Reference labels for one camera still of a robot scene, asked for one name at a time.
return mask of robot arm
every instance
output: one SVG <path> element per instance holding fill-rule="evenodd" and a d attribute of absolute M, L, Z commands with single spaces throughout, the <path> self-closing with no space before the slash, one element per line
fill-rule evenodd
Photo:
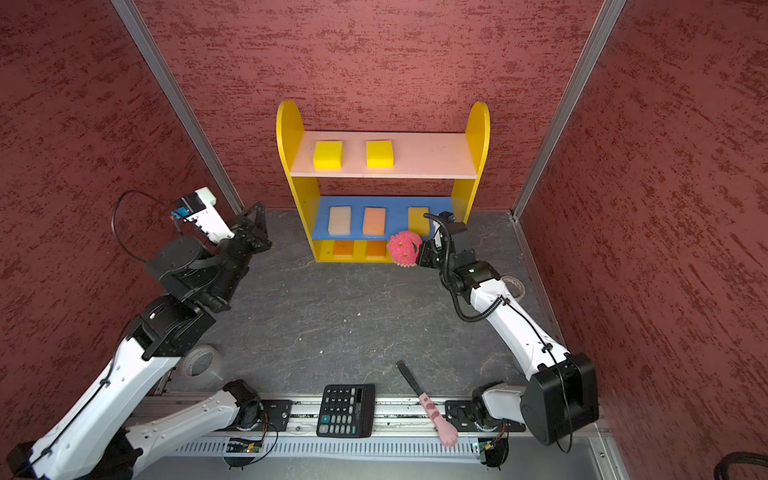
<path fill-rule="evenodd" d="M 251 257 L 272 246 L 261 204 L 227 225 L 215 203 L 207 188 L 176 202 L 173 215 L 194 222 L 218 251 L 210 253 L 197 238 L 182 236 L 146 263 L 166 293 L 135 317 L 112 360 L 67 415 L 37 442 L 11 451 L 8 464 L 15 476 L 129 480 L 190 439 L 225 428 L 243 415 L 258 418 L 258 395 L 237 380 L 195 406 L 122 429 L 152 386 L 215 323 L 204 307 L 214 313 L 229 310 Z"/>
<path fill-rule="evenodd" d="M 449 291 L 457 315 L 466 322 L 487 319 L 515 355 L 526 387 L 493 386 L 482 393 L 485 414 L 524 423 L 541 443 L 551 445 L 598 419 L 594 364 L 571 355 L 515 301 L 494 268 L 477 260 L 466 225 L 453 214 L 425 214 L 436 223 L 435 236 L 419 248 L 420 266 L 435 268 Z M 478 315 L 463 313 L 459 298 Z"/>

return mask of yellow sponge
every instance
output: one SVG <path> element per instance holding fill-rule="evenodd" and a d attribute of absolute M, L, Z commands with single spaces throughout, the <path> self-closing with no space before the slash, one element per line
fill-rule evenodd
<path fill-rule="evenodd" d="M 317 141 L 312 162 L 317 170 L 333 170 L 341 168 L 342 142 Z"/>
<path fill-rule="evenodd" d="M 432 229 L 429 225 L 429 219 L 424 218 L 424 214 L 429 212 L 427 207 L 410 207 L 408 209 L 408 230 L 420 237 L 429 235 Z"/>
<path fill-rule="evenodd" d="M 366 142 L 369 168 L 387 168 L 395 166 L 395 155 L 392 153 L 392 142 L 375 140 Z"/>

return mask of mounting plate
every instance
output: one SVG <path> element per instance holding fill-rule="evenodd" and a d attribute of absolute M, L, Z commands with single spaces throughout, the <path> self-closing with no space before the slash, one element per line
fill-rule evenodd
<path fill-rule="evenodd" d="M 478 428 L 475 419 L 479 418 L 477 408 L 471 400 L 446 400 L 445 401 L 445 419 L 460 432 L 482 432 L 498 433 L 502 430 L 502 421 L 493 430 L 481 430 Z M 507 421 L 508 432 L 525 432 L 525 425 L 522 423 Z"/>
<path fill-rule="evenodd" d="M 261 406 L 266 413 L 268 422 L 274 425 L 278 432 L 285 432 L 287 430 L 292 405 L 293 402 L 291 400 L 261 400 Z M 249 432 L 261 432 L 262 428 L 262 423 L 258 422 L 248 432 L 238 430 L 235 427 L 228 427 L 224 430 L 227 432 L 239 432 L 241 435 L 246 435 Z"/>

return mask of gray floor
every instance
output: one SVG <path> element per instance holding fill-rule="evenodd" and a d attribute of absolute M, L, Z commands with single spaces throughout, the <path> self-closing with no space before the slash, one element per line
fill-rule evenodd
<path fill-rule="evenodd" d="M 296 212 L 269 212 L 267 222 L 272 250 L 253 258 L 233 309 L 216 315 L 198 343 L 222 354 L 223 380 L 200 384 L 175 373 L 168 391 L 213 391 L 241 378 L 261 393 L 319 394 L 331 383 L 371 382 L 377 393 L 409 394 L 399 359 L 434 396 L 525 380 L 490 324 L 455 315 L 435 270 L 315 263 Z M 473 213 L 468 229 L 480 260 L 523 281 L 521 304 L 540 319 L 508 216 Z"/>

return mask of shelf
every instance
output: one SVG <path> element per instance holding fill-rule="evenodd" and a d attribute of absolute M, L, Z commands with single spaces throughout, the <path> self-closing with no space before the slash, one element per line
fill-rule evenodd
<path fill-rule="evenodd" d="M 344 151 L 339 170 L 316 170 L 315 142 L 341 140 Z M 390 140 L 395 166 L 368 168 L 366 142 Z M 377 133 L 365 131 L 305 131 L 290 169 L 292 177 L 337 178 L 477 178 L 466 134 Z"/>
<path fill-rule="evenodd" d="M 345 206 L 352 207 L 352 233 L 343 237 L 329 235 L 329 209 Z M 362 234 L 366 207 L 386 208 L 383 235 Z M 320 197 L 312 240 L 389 240 L 392 235 L 408 230 L 409 207 L 427 207 L 431 214 L 453 211 L 451 197 Z M 430 237 L 434 233 L 432 225 Z"/>
<path fill-rule="evenodd" d="M 389 238 L 408 230 L 409 207 L 427 207 L 433 214 L 449 211 L 456 220 L 468 221 L 488 157 L 491 116 L 488 105 L 478 101 L 472 105 L 463 134 L 305 131 L 296 102 L 285 100 L 277 109 L 275 133 L 280 163 L 315 261 L 384 263 L 392 262 L 386 251 Z M 312 157 L 315 143 L 321 140 L 344 142 L 339 170 L 315 170 Z M 366 142 L 372 140 L 392 142 L 394 167 L 368 168 Z M 453 188 L 450 197 L 322 197 L 318 177 L 446 178 L 453 179 Z M 328 210 L 346 205 L 352 207 L 352 233 L 331 237 Z M 362 234 L 366 207 L 387 209 L 384 235 Z"/>

